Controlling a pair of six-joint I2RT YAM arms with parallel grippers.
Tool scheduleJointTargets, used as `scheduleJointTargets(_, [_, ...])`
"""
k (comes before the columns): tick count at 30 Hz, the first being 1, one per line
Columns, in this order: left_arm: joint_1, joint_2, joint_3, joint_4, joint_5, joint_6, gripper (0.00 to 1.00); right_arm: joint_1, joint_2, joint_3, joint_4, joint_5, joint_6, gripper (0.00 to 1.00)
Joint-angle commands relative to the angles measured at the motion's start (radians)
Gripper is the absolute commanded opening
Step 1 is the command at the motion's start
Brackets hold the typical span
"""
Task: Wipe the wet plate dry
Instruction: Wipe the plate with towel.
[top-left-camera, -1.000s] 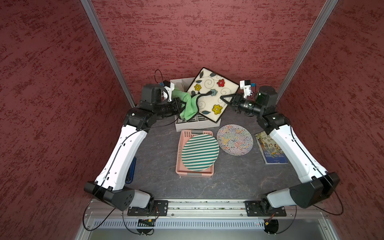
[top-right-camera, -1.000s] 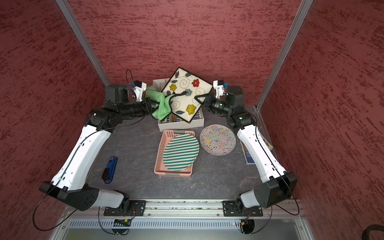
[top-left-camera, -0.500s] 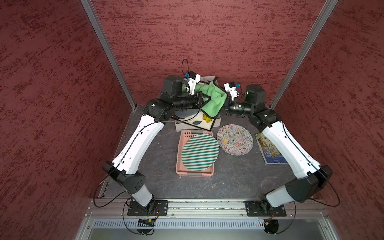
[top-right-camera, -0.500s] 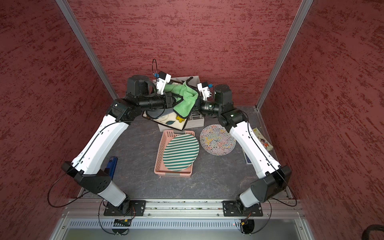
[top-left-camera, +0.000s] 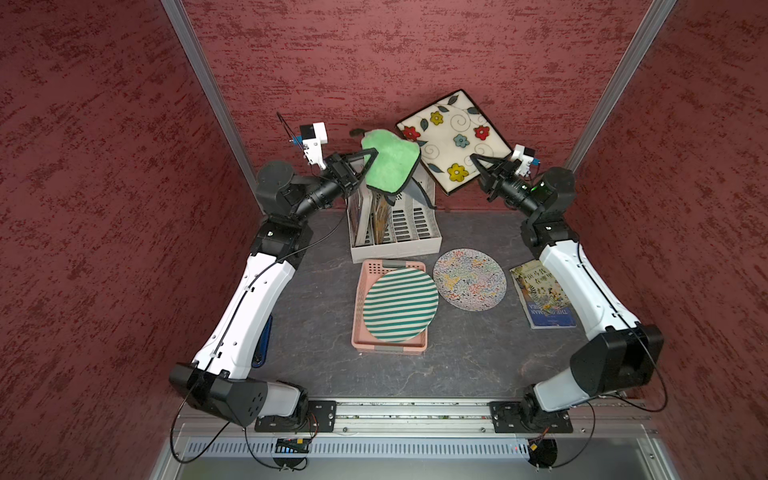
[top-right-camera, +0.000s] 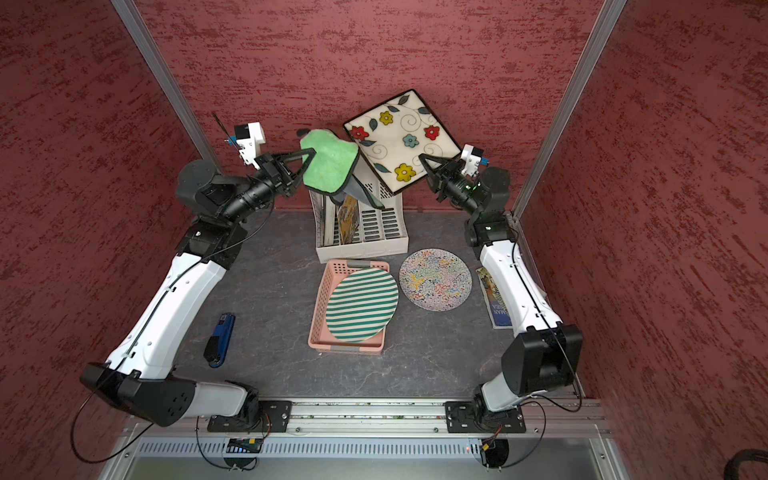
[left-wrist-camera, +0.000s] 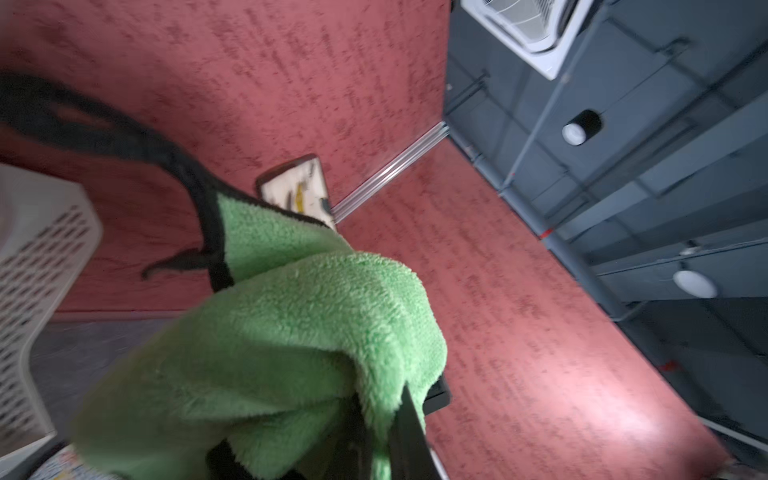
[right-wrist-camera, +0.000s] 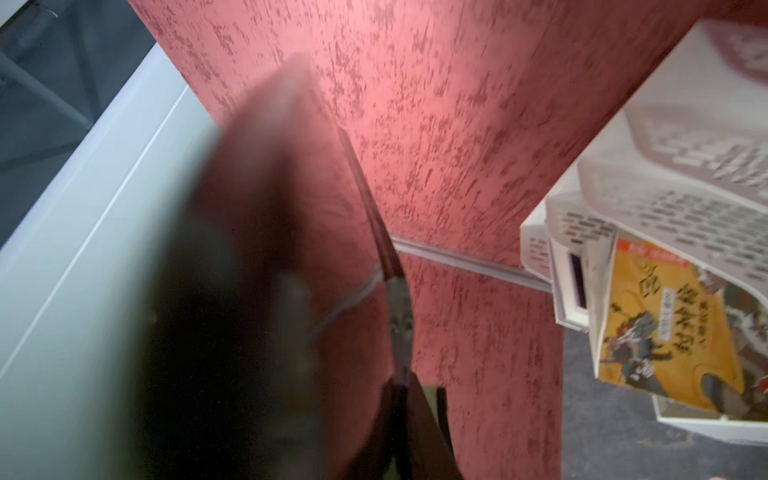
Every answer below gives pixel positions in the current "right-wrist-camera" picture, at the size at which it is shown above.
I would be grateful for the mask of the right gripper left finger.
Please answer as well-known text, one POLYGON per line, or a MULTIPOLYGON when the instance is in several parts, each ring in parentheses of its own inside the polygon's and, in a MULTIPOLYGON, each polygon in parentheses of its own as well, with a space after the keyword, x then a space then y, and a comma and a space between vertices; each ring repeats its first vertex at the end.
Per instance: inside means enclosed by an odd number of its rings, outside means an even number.
POLYGON ((364 445, 347 467, 348 479, 407 479, 407 389, 385 383, 380 408, 364 445))

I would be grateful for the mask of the square floral plate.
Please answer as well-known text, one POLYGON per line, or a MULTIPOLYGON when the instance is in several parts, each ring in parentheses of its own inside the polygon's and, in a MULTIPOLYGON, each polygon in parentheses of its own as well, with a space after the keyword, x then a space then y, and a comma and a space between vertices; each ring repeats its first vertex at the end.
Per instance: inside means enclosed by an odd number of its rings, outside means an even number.
POLYGON ((259 82, 172 215, 142 339, 151 479, 348 479, 407 389, 404 268, 311 63, 259 82))

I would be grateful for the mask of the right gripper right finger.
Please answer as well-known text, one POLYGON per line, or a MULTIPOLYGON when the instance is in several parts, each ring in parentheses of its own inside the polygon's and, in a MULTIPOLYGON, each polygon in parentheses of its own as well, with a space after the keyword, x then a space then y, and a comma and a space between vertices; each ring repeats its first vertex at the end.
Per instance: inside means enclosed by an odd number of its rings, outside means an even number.
POLYGON ((463 479, 415 374, 407 387, 407 452, 412 479, 463 479))

